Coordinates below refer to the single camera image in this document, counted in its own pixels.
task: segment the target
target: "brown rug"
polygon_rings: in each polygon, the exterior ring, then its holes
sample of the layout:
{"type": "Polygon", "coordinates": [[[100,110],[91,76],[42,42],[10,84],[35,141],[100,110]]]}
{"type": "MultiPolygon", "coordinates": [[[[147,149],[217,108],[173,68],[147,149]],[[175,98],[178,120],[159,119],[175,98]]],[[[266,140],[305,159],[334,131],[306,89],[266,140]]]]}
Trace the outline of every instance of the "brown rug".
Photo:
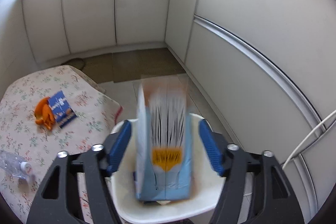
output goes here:
{"type": "MultiPolygon", "coordinates": [[[[185,73],[167,48],[103,54],[84,61],[83,73],[98,84],[185,73]]],[[[82,64],[78,60],[67,62],[78,69],[82,64]]]]}

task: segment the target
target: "clear plastic bottle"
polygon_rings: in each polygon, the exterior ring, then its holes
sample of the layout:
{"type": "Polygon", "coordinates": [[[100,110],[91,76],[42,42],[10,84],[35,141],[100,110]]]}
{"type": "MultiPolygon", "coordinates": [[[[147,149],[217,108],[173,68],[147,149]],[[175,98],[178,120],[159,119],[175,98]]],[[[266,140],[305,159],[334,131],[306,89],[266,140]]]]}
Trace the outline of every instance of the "clear plastic bottle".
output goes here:
{"type": "Polygon", "coordinates": [[[0,150],[0,168],[11,174],[13,177],[30,181],[33,173],[31,165],[25,161],[25,158],[0,150]]]}

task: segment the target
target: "yellow label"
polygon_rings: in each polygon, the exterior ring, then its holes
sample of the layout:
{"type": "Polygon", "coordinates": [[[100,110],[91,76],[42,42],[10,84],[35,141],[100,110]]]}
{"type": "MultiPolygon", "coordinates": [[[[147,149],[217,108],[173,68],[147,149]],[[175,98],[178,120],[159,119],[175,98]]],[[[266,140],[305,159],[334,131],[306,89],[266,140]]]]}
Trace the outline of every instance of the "yellow label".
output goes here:
{"type": "Polygon", "coordinates": [[[172,169],[175,165],[182,163],[182,148],[155,147],[152,149],[152,163],[160,166],[165,172],[172,169]]]}

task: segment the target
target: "floral tablecloth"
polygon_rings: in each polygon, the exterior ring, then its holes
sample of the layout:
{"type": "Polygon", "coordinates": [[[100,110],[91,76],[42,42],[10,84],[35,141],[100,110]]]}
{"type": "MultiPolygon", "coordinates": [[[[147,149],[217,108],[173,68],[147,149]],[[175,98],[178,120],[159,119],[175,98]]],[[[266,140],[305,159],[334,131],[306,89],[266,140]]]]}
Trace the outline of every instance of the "floral tablecloth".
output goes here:
{"type": "MultiPolygon", "coordinates": [[[[27,183],[0,170],[0,192],[23,223],[47,169],[61,150],[85,152],[102,143],[117,122],[122,107],[90,78],[70,66],[27,75],[10,85],[0,102],[0,150],[26,158],[35,180],[27,183]],[[34,109],[41,98],[62,90],[77,115],[64,128],[52,131],[35,124],[34,109]]],[[[86,222],[92,223],[84,175],[79,176],[80,198],[86,222]]]]}

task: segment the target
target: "white bottle cap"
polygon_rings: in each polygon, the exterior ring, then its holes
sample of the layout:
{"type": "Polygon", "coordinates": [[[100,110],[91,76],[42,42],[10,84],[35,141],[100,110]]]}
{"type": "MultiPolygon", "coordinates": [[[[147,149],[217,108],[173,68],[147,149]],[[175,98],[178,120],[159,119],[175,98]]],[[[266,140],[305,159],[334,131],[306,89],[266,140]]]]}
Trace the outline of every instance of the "white bottle cap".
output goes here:
{"type": "Polygon", "coordinates": [[[23,161],[22,163],[20,163],[20,168],[22,173],[24,173],[25,175],[29,176],[32,174],[33,169],[29,162],[23,161]]]}

